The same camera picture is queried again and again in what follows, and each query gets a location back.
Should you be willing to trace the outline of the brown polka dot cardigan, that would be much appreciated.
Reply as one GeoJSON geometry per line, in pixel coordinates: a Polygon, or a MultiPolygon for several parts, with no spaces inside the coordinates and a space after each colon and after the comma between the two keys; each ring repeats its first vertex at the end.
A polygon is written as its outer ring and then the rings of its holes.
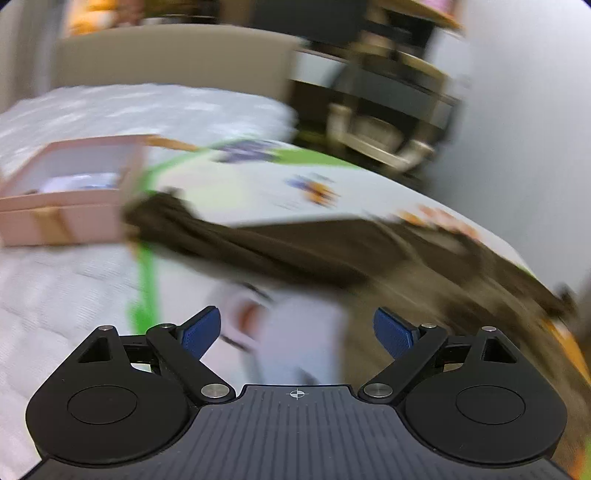
{"type": "Polygon", "coordinates": [[[460,231],[378,218],[228,227],[197,218],[168,193],[127,207],[123,218],[139,239],[181,254],[346,290],[356,316],[386,306],[460,334],[497,325],[554,386],[579,375],[548,326],[571,318],[573,307],[460,231]]]}

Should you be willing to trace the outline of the white quilted mattress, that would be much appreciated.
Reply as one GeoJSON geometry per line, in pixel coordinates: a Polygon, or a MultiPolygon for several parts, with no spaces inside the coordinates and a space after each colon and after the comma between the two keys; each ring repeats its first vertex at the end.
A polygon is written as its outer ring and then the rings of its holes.
{"type": "Polygon", "coordinates": [[[142,328],[143,287],[122,210],[153,137],[204,147],[287,141],[297,117],[263,96],[176,85],[65,87],[1,117],[1,475],[38,461],[25,409],[96,327],[142,328]]]}

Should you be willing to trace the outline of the cartoon animal play mat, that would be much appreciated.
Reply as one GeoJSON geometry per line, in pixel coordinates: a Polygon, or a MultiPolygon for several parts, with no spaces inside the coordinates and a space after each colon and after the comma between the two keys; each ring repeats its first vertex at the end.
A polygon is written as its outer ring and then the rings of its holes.
{"type": "Polygon", "coordinates": [[[589,477],[590,373],[575,340],[556,326],[573,319],[575,307],[489,249],[473,228],[411,214],[230,227],[200,219],[168,192],[132,205],[125,220],[143,241],[283,281],[257,306],[235,287],[217,298],[223,336],[263,383],[360,385],[386,363],[370,324],[380,307],[458,334],[497,321],[566,403],[558,463],[589,477]]]}

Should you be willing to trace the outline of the pink cardboard box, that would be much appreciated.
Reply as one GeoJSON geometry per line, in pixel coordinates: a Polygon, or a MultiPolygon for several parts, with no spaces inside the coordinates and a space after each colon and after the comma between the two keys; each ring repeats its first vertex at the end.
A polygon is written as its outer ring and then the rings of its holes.
{"type": "Polygon", "coordinates": [[[48,144],[1,183],[1,244],[121,241],[122,207],[141,177],[148,139],[117,135],[48,144]]]}

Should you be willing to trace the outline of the beige mesh office chair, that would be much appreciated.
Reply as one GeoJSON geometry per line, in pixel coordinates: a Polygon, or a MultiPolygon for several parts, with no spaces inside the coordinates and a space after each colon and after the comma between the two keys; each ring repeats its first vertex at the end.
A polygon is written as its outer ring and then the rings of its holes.
{"type": "Polygon", "coordinates": [[[410,33],[369,23],[346,48],[328,107],[325,140],[391,177],[415,174],[436,156],[458,100],[445,70],[422,58],[410,33]]]}

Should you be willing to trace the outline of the beige upholstered headboard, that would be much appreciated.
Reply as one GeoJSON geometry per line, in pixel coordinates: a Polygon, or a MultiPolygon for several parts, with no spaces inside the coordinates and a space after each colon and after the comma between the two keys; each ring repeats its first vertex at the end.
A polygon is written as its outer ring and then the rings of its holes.
{"type": "Polygon", "coordinates": [[[61,39],[51,86],[163,84],[286,102],[301,38],[232,25],[121,27],[61,39]]]}

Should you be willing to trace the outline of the white desk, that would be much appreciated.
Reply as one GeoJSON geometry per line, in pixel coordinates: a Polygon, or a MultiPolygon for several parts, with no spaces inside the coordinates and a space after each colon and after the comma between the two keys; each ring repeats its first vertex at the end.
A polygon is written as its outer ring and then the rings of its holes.
{"type": "Polygon", "coordinates": [[[297,50],[290,78],[312,86],[334,88],[345,67],[346,61],[339,57],[314,50],[297,50]]]}

